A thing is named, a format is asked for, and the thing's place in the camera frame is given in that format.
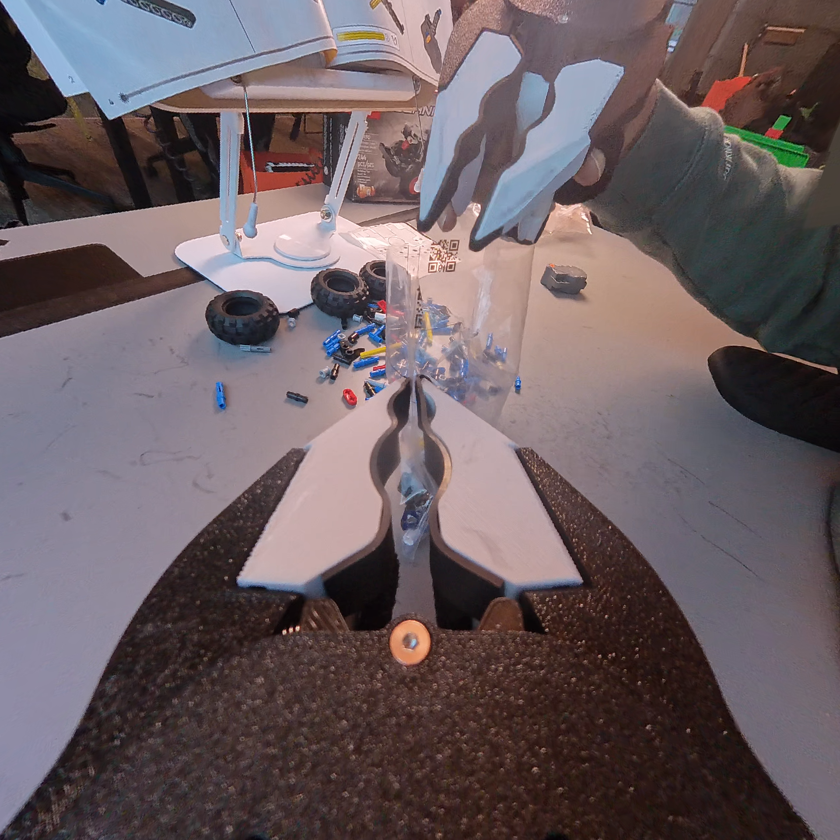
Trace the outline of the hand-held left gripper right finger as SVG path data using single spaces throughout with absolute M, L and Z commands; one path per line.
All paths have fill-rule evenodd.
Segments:
M 442 477 L 430 514 L 439 592 L 530 592 L 582 585 L 581 573 L 516 445 L 419 381 L 419 422 Z

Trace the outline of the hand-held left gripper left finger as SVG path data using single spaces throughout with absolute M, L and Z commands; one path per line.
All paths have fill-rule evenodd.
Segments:
M 409 381 L 315 437 L 238 575 L 241 587 L 380 594 L 398 569 L 385 483 L 398 466 Z

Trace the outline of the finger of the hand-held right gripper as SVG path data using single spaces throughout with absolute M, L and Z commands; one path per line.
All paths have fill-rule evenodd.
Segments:
M 498 237 L 532 245 L 540 237 L 554 194 L 578 172 L 590 132 L 624 74 L 603 59 L 563 67 L 553 81 L 526 71 L 516 99 L 512 162 L 482 203 L 470 235 L 481 250 Z
M 466 201 L 488 208 L 501 177 L 519 163 L 528 136 L 517 116 L 528 47 L 527 29 L 484 29 L 438 92 L 421 188 L 421 230 L 443 215 L 460 180 Z

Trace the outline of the pile of small toy parts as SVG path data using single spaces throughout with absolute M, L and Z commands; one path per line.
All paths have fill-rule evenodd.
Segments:
M 361 313 L 342 320 L 342 328 L 322 341 L 326 362 L 318 372 L 321 382 L 334 382 L 340 371 L 348 370 L 371 381 L 363 387 L 367 396 L 385 387 L 386 313 L 385 299 L 374 300 L 366 304 Z

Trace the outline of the clear plastic bag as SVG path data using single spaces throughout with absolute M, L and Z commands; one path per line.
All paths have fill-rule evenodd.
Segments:
M 428 378 L 495 424 L 518 377 L 534 247 L 500 238 L 475 252 L 458 230 L 442 238 L 395 240 L 385 260 L 385 364 L 388 382 L 408 380 L 400 433 L 395 544 L 413 561 L 427 536 L 441 479 L 432 477 L 418 418 L 415 384 Z

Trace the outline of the person's right forearm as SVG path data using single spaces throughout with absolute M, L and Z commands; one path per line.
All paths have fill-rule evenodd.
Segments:
M 651 119 L 589 206 L 766 350 L 837 367 L 838 226 L 807 227 L 823 172 L 779 164 L 660 83 Z

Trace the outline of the grey desk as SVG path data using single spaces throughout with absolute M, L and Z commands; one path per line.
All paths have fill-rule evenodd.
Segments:
M 500 430 L 655 567 L 758 758 L 814 834 L 838 838 L 838 457 L 720 398 L 708 355 L 752 343 L 625 239 L 596 229 L 534 256 Z M 543 287 L 548 264 L 582 268 L 585 289 Z M 165 568 L 343 416 L 318 382 L 329 319 L 306 310 L 271 353 L 242 353 L 207 331 L 213 295 L 194 283 L 2 339 L 2 827 Z

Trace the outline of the person's right hand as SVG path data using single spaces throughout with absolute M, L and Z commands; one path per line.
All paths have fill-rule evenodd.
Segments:
M 607 169 L 606 157 L 602 150 L 590 148 L 581 168 L 564 183 L 554 194 L 553 200 L 559 205 L 583 204 L 597 196 L 604 187 L 599 185 Z

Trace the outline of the black toy set box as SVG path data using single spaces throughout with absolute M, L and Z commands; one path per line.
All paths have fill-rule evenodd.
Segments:
M 355 203 L 416 205 L 433 104 L 416 111 L 371 112 L 347 197 Z

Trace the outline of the crumpled empty plastic bag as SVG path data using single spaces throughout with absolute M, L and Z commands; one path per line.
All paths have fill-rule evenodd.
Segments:
M 550 240 L 588 237 L 592 233 L 592 215 L 586 205 L 555 203 L 539 237 L 539 242 L 545 244 Z

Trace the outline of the red plastic bin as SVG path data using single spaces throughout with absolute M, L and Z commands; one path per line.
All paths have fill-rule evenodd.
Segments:
M 721 113 L 728 100 L 744 89 L 753 80 L 752 77 L 740 76 L 726 80 L 715 80 L 704 97 L 701 107 Z

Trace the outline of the small black toy part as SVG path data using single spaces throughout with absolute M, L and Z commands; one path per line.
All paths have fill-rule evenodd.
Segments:
M 574 296 L 585 289 L 587 274 L 582 268 L 576 266 L 548 264 L 540 282 L 551 292 Z

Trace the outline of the white sticker sheet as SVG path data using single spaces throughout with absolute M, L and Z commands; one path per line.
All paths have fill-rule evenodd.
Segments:
M 390 223 L 358 225 L 345 217 L 338 216 L 335 229 L 329 239 L 331 251 L 347 248 L 362 249 L 376 259 L 384 259 L 396 235 Z

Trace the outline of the orange crate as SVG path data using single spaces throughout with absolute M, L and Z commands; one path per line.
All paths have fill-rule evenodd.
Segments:
M 251 168 L 248 149 L 241 150 L 238 193 L 323 183 L 322 153 L 314 149 L 302 152 L 256 152 L 256 175 Z

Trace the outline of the building instruction booklet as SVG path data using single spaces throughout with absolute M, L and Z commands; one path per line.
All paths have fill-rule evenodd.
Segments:
M 114 118 L 171 109 L 411 107 L 433 91 L 450 2 L 2 2 L 63 93 Z

